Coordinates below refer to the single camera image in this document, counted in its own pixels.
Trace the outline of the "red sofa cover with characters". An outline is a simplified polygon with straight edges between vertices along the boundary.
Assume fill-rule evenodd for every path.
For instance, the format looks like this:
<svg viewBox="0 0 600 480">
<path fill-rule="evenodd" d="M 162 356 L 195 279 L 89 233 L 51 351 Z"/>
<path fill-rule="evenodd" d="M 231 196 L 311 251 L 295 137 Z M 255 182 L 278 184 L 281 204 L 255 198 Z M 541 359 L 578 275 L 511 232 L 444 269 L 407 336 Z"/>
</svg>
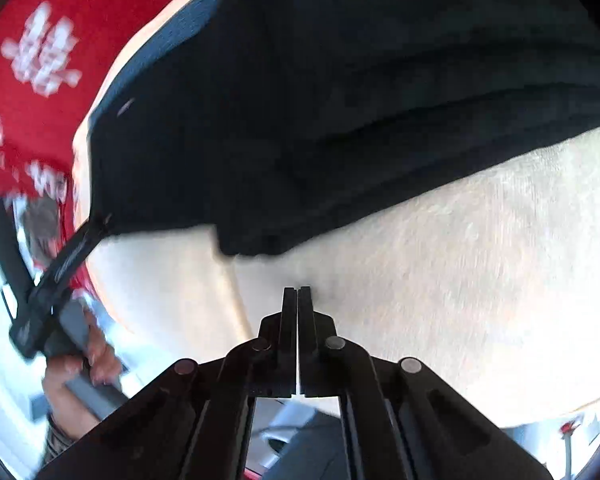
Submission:
<svg viewBox="0 0 600 480">
<path fill-rule="evenodd" d="M 172 0 L 8 0 L 0 13 L 0 195 L 42 200 L 46 268 L 73 234 L 76 129 L 126 43 Z"/>
</svg>

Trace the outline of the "black pants with patterned trim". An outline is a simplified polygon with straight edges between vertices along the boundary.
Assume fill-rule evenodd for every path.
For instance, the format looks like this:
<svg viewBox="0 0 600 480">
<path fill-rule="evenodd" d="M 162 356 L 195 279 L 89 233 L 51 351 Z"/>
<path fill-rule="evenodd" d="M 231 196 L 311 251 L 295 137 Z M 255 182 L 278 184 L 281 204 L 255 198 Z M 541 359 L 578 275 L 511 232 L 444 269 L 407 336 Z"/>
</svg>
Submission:
<svg viewBox="0 0 600 480">
<path fill-rule="evenodd" d="M 91 116 L 91 215 L 279 255 L 597 127 L 600 0 L 192 0 Z"/>
</svg>

